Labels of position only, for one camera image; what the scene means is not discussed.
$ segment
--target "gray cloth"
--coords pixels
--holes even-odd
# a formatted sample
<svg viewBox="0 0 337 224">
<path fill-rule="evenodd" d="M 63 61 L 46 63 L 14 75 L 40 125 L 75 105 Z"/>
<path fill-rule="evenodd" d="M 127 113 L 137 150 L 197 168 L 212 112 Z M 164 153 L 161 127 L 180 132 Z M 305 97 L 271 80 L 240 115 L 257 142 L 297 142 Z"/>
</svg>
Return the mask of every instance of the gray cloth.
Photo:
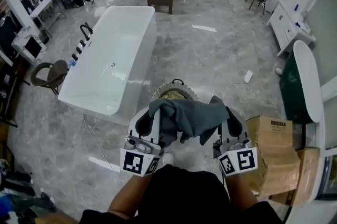
<svg viewBox="0 0 337 224">
<path fill-rule="evenodd" d="M 209 104 L 194 100 L 158 99 L 150 103 L 148 114 L 153 117 L 161 110 L 160 140 L 162 148 L 177 139 L 177 132 L 182 131 L 181 143 L 191 137 L 200 136 L 203 146 L 216 128 L 229 118 L 222 100 L 213 96 Z"/>
</svg>

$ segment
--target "marble floor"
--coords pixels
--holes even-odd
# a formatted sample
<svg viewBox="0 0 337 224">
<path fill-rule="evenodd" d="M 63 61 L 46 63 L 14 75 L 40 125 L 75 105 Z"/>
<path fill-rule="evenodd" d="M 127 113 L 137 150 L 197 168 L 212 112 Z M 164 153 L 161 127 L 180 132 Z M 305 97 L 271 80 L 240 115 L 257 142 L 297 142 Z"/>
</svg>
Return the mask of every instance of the marble floor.
<svg viewBox="0 0 337 224">
<path fill-rule="evenodd" d="M 168 7 L 157 8 L 157 43 L 144 82 L 139 108 L 148 104 L 163 83 L 180 78 L 201 101 L 212 95 L 223 99 L 245 119 L 257 115 L 284 118 L 279 78 L 275 66 L 283 67 L 277 58 L 278 46 L 266 26 L 270 14 L 245 0 L 174 0 L 173 15 Z M 146 0 L 96 0 L 81 8 L 67 10 L 51 29 L 53 38 L 47 44 L 45 61 L 68 60 L 83 38 L 80 24 L 94 26 L 109 5 L 147 5 Z M 202 25 L 216 29 L 208 32 L 192 28 Z M 251 70 L 249 84 L 240 82 Z M 124 145 L 127 128 L 99 120 L 69 108 L 57 100 L 51 90 L 22 86 L 16 114 L 18 128 L 11 128 L 9 146 L 17 163 L 28 172 L 38 187 L 52 195 L 56 205 L 79 219 L 87 208 L 104 211 L 128 176 L 97 164 L 104 160 L 95 136 L 107 160 L 119 164 L 119 148 Z M 198 139 L 181 145 L 174 142 L 169 150 L 179 167 L 213 171 L 213 137 L 205 146 Z"/>
</svg>

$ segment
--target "bathtub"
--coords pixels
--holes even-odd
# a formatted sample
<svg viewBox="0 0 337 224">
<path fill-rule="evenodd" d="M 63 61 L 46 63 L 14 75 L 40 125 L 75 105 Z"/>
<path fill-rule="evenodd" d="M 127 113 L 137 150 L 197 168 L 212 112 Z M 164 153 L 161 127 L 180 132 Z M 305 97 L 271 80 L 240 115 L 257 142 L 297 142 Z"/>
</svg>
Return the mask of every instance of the bathtub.
<svg viewBox="0 0 337 224">
<path fill-rule="evenodd" d="M 85 114 L 128 125 L 156 42 L 155 10 L 109 7 L 89 37 L 58 99 Z"/>
</svg>

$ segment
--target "white machine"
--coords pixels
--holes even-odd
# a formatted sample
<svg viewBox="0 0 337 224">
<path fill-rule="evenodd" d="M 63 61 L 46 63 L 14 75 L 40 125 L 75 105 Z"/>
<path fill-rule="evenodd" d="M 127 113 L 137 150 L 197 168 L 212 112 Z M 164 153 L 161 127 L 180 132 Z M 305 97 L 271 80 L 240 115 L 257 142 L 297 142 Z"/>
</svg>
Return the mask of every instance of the white machine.
<svg viewBox="0 0 337 224">
<path fill-rule="evenodd" d="M 226 108 L 230 117 L 217 128 L 220 139 L 213 145 L 213 152 L 223 175 L 230 176 L 256 169 L 257 153 L 247 137 L 243 118 Z M 130 120 L 125 145 L 121 148 L 121 170 L 142 177 L 156 170 L 164 149 L 172 142 L 172 137 L 161 133 L 160 117 L 160 109 L 151 118 L 146 107 Z"/>
</svg>

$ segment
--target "bathtub faucet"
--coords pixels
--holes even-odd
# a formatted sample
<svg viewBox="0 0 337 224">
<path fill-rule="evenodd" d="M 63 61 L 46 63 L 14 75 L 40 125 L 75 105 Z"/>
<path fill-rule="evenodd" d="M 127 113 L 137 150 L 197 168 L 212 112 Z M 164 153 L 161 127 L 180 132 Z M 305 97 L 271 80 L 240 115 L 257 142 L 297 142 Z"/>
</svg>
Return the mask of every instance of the bathtub faucet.
<svg viewBox="0 0 337 224">
<path fill-rule="evenodd" d="M 84 35 L 86 41 L 88 41 L 88 40 L 90 40 L 90 38 L 89 38 L 89 36 L 87 36 L 87 34 L 84 32 L 83 27 L 87 28 L 90 34 L 93 33 L 93 30 L 89 27 L 89 25 L 88 25 L 87 22 L 84 23 L 84 24 L 82 24 L 82 25 L 80 26 L 80 30 L 82 31 L 82 33 L 83 33 L 83 35 Z"/>
</svg>

